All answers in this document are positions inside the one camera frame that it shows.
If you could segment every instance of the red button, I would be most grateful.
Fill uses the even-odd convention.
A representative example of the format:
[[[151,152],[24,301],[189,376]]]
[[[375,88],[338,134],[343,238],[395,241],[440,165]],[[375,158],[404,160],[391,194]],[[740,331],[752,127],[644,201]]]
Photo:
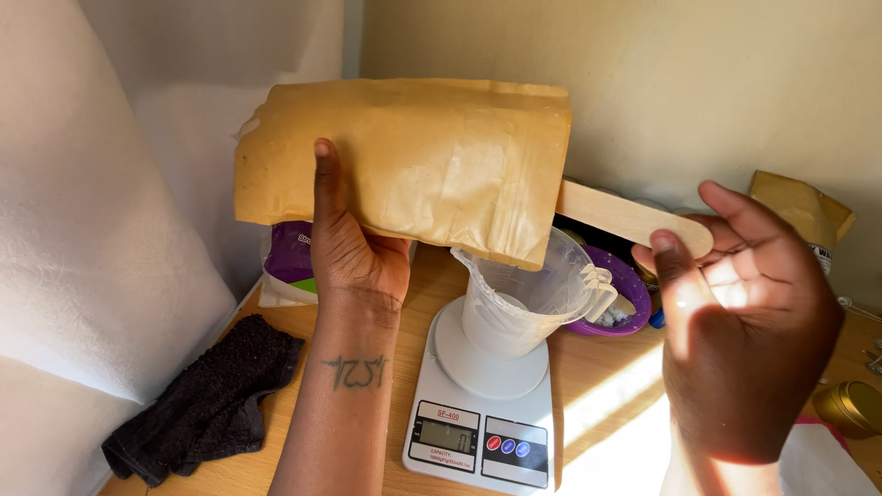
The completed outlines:
[[[494,449],[498,448],[499,445],[501,445],[501,444],[502,444],[502,440],[499,438],[499,436],[493,436],[492,438],[487,440],[487,449],[490,451],[493,451]]]

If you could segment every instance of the kraft paper bag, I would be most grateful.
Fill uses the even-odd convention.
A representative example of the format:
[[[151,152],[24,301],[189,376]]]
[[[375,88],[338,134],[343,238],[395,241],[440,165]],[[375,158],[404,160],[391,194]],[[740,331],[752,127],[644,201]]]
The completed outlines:
[[[830,273],[831,250],[856,218],[850,208],[810,184],[762,170],[753,173],[751,198],[790,222],[815,252],[824,274]]]
[[[370,232],[539,270],[572,120],[559,86],[348,79],[274,87],[235,149],[235,218],[312,219],[313,143]]]

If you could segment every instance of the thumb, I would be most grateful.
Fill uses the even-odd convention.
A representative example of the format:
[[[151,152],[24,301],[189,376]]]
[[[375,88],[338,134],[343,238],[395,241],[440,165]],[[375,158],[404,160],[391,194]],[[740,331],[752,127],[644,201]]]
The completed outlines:
[[[313,192],[313,223],[323,224],[335,215],[346,210],[346,199],[343,196],[340,157],[331,140],[319,138],[315,144],[316,183]]]
[[[655,273],[661,288],[671,351],[679,359],[689,356],[692,317],[708,306],[719,303],[701,273],[689,249],[676,234],[659,229],[649,237],[653,246]]]

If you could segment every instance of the scale button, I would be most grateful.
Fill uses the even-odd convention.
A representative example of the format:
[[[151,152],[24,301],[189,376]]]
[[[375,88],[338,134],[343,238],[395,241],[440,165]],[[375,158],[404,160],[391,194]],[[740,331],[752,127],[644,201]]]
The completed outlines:
[[[505,440],[505,442],[502,443],[502,452],[508,455],[512,451],[514,451],[514,440]]]
[[[502,440],[499,438],[499,436],[493,436],[492,438],[487,440],[487,449],[493,451],[501,444]]]
[[[518,449],[514,451],[514,454],[521,458],[527,456],[528,453],[530,453],[530,445],[524,441],[521,441],[521,443],[518,444]]]

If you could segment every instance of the white curtain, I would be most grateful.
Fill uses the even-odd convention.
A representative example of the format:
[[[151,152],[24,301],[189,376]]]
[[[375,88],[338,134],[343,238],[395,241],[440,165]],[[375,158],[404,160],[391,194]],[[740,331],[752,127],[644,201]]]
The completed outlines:
[[[257,276],[229,134],[272,84],[340,75],[338,0],[83,4],[0,0],[1,494],[101,483],[100,442]]]

